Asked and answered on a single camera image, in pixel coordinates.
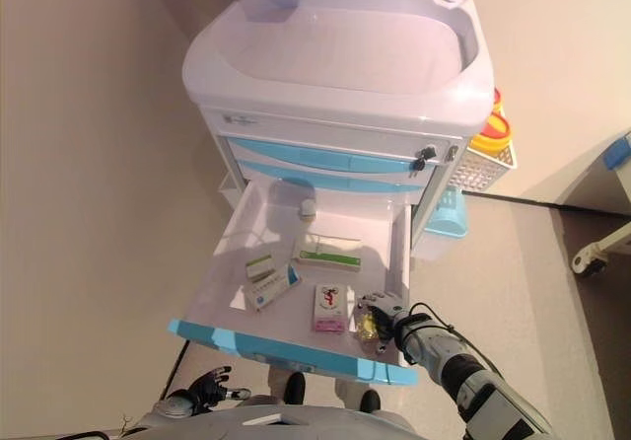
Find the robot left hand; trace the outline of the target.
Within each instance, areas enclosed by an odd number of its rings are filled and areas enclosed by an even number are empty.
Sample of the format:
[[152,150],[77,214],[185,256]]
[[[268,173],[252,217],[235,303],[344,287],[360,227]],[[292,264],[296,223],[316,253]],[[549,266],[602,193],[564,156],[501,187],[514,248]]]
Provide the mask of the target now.
[[250,389],[225,386],[230,379],[231,372],[231,366],[220,366],[193,381],[188,390],[196,399],[196,403],[211,407],[223,401],[248,400],[251,396]]

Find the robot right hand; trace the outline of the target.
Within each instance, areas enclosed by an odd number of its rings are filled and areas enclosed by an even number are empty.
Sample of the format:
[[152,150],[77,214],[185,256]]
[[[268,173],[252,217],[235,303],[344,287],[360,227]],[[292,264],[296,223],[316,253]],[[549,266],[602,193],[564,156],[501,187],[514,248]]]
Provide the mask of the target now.
[[409,315],[409,310],[399,297],[387,292],[370,292],[361,296],[357,308],[372,315],[378,339],[376,352],[384,353],[396,337],[397,324]]

